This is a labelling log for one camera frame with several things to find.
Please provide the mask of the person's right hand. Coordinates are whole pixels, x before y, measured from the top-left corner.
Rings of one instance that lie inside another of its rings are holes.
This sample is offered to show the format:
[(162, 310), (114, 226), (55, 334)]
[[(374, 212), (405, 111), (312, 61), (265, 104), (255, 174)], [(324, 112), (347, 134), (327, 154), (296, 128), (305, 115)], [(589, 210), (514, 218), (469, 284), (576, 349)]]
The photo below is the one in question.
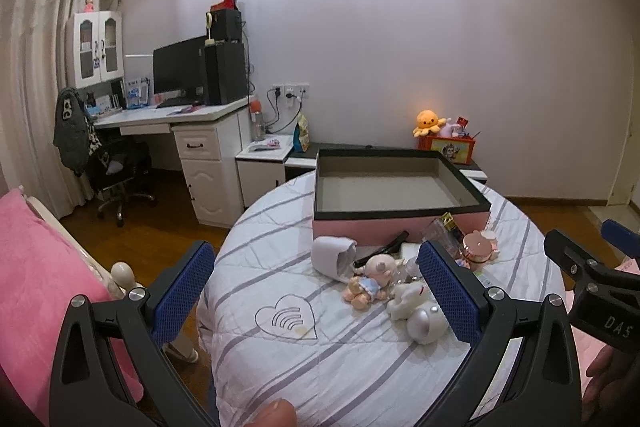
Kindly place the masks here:
[(609, 410), (639, 380), (639, 355), (604, 346), (586, 370), (590, 382), (582, 396), (586, 407)]

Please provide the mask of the person's left hand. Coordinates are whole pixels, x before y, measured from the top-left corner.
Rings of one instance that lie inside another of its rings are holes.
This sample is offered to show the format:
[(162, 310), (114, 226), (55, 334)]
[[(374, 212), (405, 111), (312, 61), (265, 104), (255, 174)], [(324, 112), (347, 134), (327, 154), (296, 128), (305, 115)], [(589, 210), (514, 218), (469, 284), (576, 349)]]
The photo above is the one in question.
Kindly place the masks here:
[(266, 405), (245, 427), (296, 427), (295, 407), (288, 400), (279, 399)]

